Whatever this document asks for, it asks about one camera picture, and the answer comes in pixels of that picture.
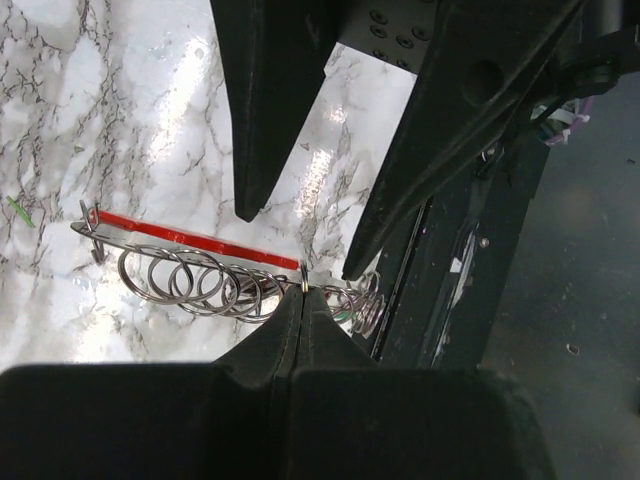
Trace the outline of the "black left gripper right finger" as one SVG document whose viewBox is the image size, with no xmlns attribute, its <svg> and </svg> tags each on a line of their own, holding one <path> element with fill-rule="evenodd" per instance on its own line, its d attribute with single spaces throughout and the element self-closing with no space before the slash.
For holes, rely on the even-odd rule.
<svg viewBox="0 0 640 480">
<path fill-rule="evenodd" d="M 287 330 L 287 374 L 301 370 L 364 370 L 378 364 L 335 322 L 319 288 L 290 287 L 293 301 Z"/>
</svg>

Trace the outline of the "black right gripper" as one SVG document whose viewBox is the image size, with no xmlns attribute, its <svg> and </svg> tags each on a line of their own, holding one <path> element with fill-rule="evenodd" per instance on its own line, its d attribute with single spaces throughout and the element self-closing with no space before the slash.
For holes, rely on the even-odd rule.
<svg viewBox="0 0 640 480">
<path fill-rule="evenodd" d="M 418 74 L 353 236 L 356 280 L 396 225 L 498 140 L 579 1 L 213 0 L 232 126 L 235 214 L 266 205 L 337 40 Z"/>
</svg>

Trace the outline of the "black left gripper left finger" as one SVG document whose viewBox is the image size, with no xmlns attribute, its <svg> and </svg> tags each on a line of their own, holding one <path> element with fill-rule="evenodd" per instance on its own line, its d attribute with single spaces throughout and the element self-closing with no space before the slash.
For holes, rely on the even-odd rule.
<svg viewBox="0 0 640 480">
<path fill-rule="evenodd" d="M 292 287 L 271 317 L 213 363 L 218 395 L 290 393 L 303 313 L 303 292 Z"/>
</svg>

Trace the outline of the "key with green tag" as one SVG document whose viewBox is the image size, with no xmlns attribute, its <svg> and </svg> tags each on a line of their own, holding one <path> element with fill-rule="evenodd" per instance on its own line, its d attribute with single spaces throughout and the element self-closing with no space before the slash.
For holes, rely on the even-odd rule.
<svg viewBox="0 0 640 480">
<path fill-rule="evenodd" d="M 333 319 L 338 324 L 344 324 L 346 322 L 351 322 L 354 318 L 354 311 L 352 309 L 340 309 L 336 310 L 333 315 Z"/>
</svg>

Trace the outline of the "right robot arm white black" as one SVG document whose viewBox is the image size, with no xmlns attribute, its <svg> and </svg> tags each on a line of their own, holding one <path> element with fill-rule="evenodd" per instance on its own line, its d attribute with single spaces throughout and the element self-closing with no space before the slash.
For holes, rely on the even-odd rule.
<svg viewBox="0 0 640 480">
<path fill-rule="evenodd" d="M 516 152 L 566 102 L 639 69 L 635 1 L 215 1 L 236 215 L 266 205 L 344 44 L 416 76 L 343 276 L 484 150 Z"/>
</svg>

